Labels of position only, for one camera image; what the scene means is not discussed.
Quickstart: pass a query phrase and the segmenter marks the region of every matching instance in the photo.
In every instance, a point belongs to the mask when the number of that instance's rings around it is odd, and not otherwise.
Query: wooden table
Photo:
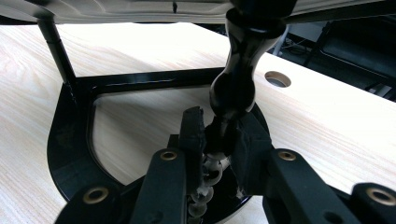
[[[228,39],[187,23],[59,25],[79,77],[224,66]],[[268,71],[291,80],[279,88]],[[47,165],[47,139],[62,80],[36,26],[0,26],[0,220],[51,223],[64,199]],[[255,74],[256,101],[273,144],[298,151],[330,185],[396,187],[396,104],[270,54]],[[109,94],[96,101],[93,141],[122,183],[178,133],[182,111],[213,116],[208,88]],[[256,197],[228,223],[266,223]]]

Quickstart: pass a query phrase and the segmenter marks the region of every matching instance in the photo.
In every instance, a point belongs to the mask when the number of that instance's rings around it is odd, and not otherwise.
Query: wood grain
[[[101,24],[58,26],[80,77],[223,66],[229,43],[198,26]],[[62,79],[36,26],[0,26],[0,220],[51,223],[65,205],[46,159]],[[287,88],[268,83],[278,71]],[[396,105],[265,54],[256,100],[275,147],[298,151],[330,185],[396,186]],[[150,156],[177,133],[184,109],[213,116],[207,87],[104,95],[95,102],[95,151],[123,183],[147,171]],[[257,197],[228,223],[266,223]]]

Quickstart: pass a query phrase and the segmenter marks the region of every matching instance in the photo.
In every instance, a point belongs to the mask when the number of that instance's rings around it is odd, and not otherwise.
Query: round hole
[[[177,154],[174,151],[165,151],[165,152],[161,153],[161,159],[163,159],[164,161],[172,161],[176,157],[177,157]]]
[[[265,79],[267,79],[269,83],[273,84],[276,87],[285,88],[291,85],[290,78],[282,73],[275,71],[265,73]]]
[[[395,206],[396,198],[382,189],[369,188],[366,190],[367,195],[374,201],[387,206]]]
[[[325,212],[323,214],[324,219],[326,219],[326,221],[333,223],[333,224],[340,224],[343,223],[343,219],[340,218],[340,216],[338,216],[337,214],[335,214],[334,212]]]
[[[296,159],[296,156],[290,152],[287,151],[280,151],[277,153],[277,155],[285,161],[294,161]]]
[[[108,195],[108,189],[104,187],[98,187],[88,190],[82,200],[87,204],[99,203],[104,200]]]

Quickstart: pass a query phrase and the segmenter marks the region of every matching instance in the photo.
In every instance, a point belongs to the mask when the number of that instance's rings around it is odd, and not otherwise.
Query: light wood surface
[[[226,37],[187,23],[58,29],[80,77],[224,66],[229,50]],[[291,85],[271,85],[268,71]],[[0,222],[51,223],[65,205],[46,159],[62,80],[36,26],[0,26],[0,75]],[[396,104],[269,54],[255,81],[275,147],[298,151],[340,190],[358,182],[395,189]],[[184,109],[200,105],[205,124],[213,116],[206,87],[109,94],[95,104],[96,153],[125,184],[178,133]],[[261,198],[228,223],[266,223]]]

